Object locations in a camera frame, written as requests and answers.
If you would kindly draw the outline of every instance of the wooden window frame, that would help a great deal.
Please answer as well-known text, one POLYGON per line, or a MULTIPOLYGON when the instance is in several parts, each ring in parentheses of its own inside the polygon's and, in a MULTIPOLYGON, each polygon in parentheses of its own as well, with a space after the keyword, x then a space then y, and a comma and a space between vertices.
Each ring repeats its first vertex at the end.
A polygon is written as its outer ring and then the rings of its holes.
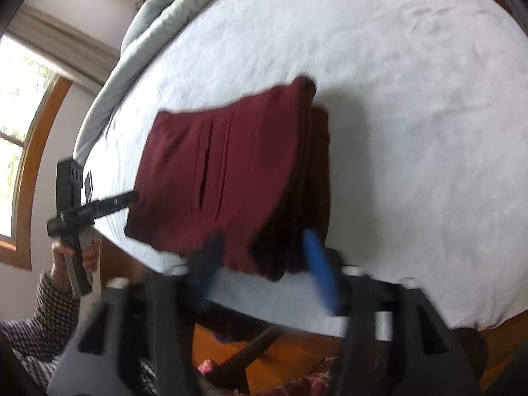
POLYGON ((31 215, 36 178, 51 127, 71 85, 70 80, 59 77, 44 95, 33 118, 20 158, 13 195, 13 233, 11 241, 0 240, 0 263, 32 270, 31 215))

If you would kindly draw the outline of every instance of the device handle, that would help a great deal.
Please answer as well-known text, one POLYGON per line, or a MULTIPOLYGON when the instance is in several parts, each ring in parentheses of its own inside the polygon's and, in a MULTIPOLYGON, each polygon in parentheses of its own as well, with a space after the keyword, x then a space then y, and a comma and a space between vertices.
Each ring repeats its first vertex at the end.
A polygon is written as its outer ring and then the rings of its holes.
POLYGON ((70 279, 72 295, 76 299, 92 292, 92 274, 86 272, 83 268, 83 249, 91 246, 92 238, 93 230, 91 228, 85 229, 79 235, 70 235, 63 238, 63 241, 75 250, 73 256, 65 255, 64 260, 70 279))

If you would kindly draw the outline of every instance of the maroon clothing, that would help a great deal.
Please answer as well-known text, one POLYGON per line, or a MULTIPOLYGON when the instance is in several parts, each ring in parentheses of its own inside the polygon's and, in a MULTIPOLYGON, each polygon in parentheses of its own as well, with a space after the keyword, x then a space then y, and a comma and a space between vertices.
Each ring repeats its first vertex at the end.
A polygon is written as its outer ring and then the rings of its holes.
POLYGON ((302 229, 328 230, 327 114, 296 78, 215 110, 160 112, 125 234, 186 257, 215 229, 224 265, 279 279, 304 268, 302 229))

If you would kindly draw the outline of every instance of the houndstooth sleeve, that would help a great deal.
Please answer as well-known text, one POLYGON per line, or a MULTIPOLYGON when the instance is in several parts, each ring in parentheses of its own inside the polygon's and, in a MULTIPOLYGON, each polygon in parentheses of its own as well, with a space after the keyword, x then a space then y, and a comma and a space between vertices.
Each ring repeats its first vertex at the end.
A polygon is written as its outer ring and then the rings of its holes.
POLYGON ((51 362, 62 354, 77 327, 79 305, 78 299, 53 284, 49 272, 42 272, 33 318, 0 321, 0 330, 12 349, 51 362))

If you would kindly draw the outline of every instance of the mattress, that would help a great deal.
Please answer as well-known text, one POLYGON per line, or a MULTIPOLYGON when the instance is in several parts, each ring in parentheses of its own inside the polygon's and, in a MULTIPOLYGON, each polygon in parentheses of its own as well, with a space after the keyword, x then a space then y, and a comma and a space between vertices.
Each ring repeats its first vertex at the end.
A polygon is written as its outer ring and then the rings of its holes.
MULTIPOLYGON (((94 197, 134 187, 160 109, 223 105, 300 73, 329 112, 327 245, 376 279, 414 277, 451 326, 528 309, 528 38, 492 0, 213 0, 115 108, 85 164, 94 197)), ((156 271, 182 265, 126 238, 126 218, 96 228, 156 271)), ((224 269, 210 298, 343 332, 307 274, 224 269)))

